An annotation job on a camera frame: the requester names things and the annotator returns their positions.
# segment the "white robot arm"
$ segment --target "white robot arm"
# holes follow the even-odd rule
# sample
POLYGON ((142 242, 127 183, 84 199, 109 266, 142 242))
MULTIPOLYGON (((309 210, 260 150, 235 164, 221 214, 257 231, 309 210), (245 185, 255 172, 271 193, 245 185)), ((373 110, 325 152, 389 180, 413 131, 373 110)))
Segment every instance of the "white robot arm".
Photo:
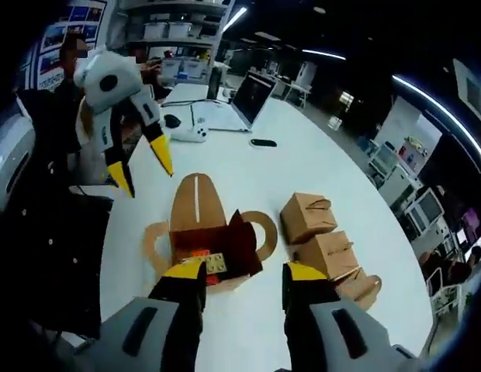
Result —
POLYGON ((104 153, 108 172, 130 196, 134 189, 121 143, 121 115, 137 111, 142 118, 143 134, 168 174, 173 174, 171 155, 160 124, 158 105, 142 82, 138 66, 127 57, 110 52, 105 46, 90 50, 79 59, 75 84, 85 91, 92 110, 98 149, 104 153))

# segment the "laptop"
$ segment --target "laptop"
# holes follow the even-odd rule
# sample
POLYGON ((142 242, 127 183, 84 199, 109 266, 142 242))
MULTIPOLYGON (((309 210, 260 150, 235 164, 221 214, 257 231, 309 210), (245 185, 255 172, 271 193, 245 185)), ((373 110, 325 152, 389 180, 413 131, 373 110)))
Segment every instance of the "laptop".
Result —
POLYGON ((211 130, 250 132, 276 84, 269 77, 249 71, 230 105, 215 101, 194 103, 193 121, 211 130))

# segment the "ceiling light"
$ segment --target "ceiling light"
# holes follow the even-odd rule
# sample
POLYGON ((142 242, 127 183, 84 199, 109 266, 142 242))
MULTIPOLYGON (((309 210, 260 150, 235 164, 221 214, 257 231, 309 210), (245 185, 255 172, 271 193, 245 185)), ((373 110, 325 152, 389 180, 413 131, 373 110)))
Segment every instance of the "ceiling light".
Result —
POLYGON ((319 52, 317 50, 308 50, 308 49, 303 49, 303 52, 306 53, 313 53, 313 54, 319 54, 321 56, 327 56, 327 57, 332 57, 332 58, 337 58, 338 60, 346 60, 345 57, 339 56, 337 54, 332 54, 332 53, 325 53, 325 52, 319 52))
POLYGON ((480 157, 481 157, 481 147, 479 145, 478 142, 476 142, 475 138, 472 136, 472 134, 467 130, 467 128, 465 128, 465 126, 463 124, 461 124, 461 122, 459 120, 457 120, 457 118, 451 114, 447 109, 446 107, 444 107, 443 105, 441 105, 439 102, 435 101, 430 95, 428 95, 427 93, 425 93, 424 91, 420 90, 419 88, 415 87, 414 85, 412 85, 411 83, 401 79, 400 77, 397 77, 395 75, 393 75, 393 79, 395 81, 397 81, 398 83, 401 83, 402 85, 404 85, 405 87, 408 87, 409 89, 411 89, 412 91, 415 91, 416 93, 418 93, 419 95, 421 95, 423 98, 427 99, 430 103, 433 103, 439 110, 441 110, 444 114, 446 114, 447 117, 450 118, 450 120, 456 124, 456 126, 458 128, 460 128, 460 130, 463 132, 463 134, 465 135, 465 137, 468 139, 468 141, 475 147, 477 153, 479 153, 480 157))
POLYGON ((227 31, 227 29, 230 26, 232 26, 245 12, 247 12, 247 8, 245 8, 245 7, 240 8, 239 11, 237 13, 235 13, 235 15, 232 17, 232 19, 230 21, 228 21, 228 23, 225 25, 225 27, 222 30, 222 33, 227 31))
POLYGON ((327 11, 319 6, 315 6, 313 10, 319 14, 325 14, 327 11))
POLYGON ((259 37, 264 37, 265 39, 268 39, 271 41, 280 41, 280 39, 277 36, 273 36, 273 35, 270 35, 269 33, 264 33, 262 31, 258 31, 254 34, 258 35, 259 37))

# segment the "white controller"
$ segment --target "white controller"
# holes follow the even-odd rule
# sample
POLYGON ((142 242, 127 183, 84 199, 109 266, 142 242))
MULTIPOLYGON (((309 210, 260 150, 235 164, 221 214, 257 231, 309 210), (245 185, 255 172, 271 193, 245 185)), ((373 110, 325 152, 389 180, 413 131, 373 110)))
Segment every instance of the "white controller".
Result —
POLYGON ((201 125, 195 125, 190 130, 173 130, 171 139, 183 142, 205 142, 208 139, 208 129, 201 125))

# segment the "brown cardboard box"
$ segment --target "brown cardboard box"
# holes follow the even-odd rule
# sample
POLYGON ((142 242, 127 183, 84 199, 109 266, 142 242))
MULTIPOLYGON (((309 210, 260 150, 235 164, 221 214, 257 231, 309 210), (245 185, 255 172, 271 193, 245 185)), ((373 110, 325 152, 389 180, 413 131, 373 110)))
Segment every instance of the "brown cardboard box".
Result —
POLYGON ((324 273, 329 281, 347 277, 359 269, 358 261, 344 231, 313 237, 297 248, 300 263, 324 273))
POLYGON ((366 275, 362 268, 336 282, 335 290, 341 297, 350 298, 361 309, 367 311, 377 300, 382 288, 382 279, 366 275))
POLYGON ((294 193, 280 212, 287 243, 305 243, 316 234, 333 231, 337 222, 330 207, 330 200, 321 195, 294 193))
POLYGON ((272 255, 278 239, 275 224, 262 212, 236 211, 227 225, 220 198, 205 174, 190 174, 178 186, 169 230, 170 263, 154 251, 156 238, 168 231, 168 224, 154 223, 144 232, 144 255, 154 268, 156 281, 172 265, 184 260, 204 260, 208 292, 235 289, 263 270, 261 262, 272 255), (265 230, 265 243, 259 250, 251 222, 265 230))

